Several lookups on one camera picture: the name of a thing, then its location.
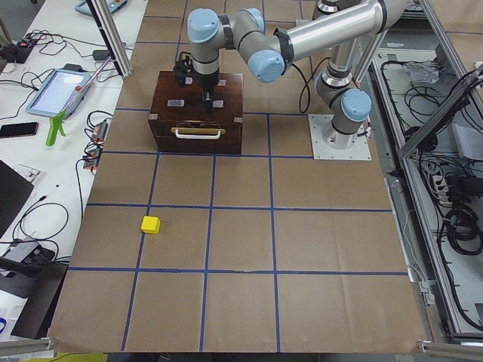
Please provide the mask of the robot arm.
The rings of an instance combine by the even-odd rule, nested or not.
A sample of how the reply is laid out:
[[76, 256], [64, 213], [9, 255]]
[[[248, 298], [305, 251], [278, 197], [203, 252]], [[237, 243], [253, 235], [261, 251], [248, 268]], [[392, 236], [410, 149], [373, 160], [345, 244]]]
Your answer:
[[294, 62], [326, 48], [332, 54], [314, 80], [318, 95], [334, 113], [323, 130], [325, 142], [348, 149], [371, 111], [371, 99], [350, 86], [355, 42], [362, 35], [379, 35], [391, 27], [407, 6], [405, 1], [354, 1], [338, 5], [323, 1], [331, 12], [289, 30], [266, 35], [260, 11], [245, 8], [217, 14], [197, 8], [187, 20], [192, 58], [191, 72], [203, 92], [206, 113], [211, 113], [214, 88], [220, 80], [219, 51], [238, 51], [253, 76], [263, 83], [275, 81]]

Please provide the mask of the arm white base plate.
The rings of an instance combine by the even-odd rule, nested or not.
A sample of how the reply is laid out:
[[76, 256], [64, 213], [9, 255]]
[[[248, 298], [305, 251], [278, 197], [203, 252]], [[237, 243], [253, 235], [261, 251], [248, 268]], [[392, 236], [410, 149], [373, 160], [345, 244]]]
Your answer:
[[352, 135], [335, 131], [333, 115], [309, 114], [312, 154], [315, 160], [370, 161], [371, 152], [363, 125]]

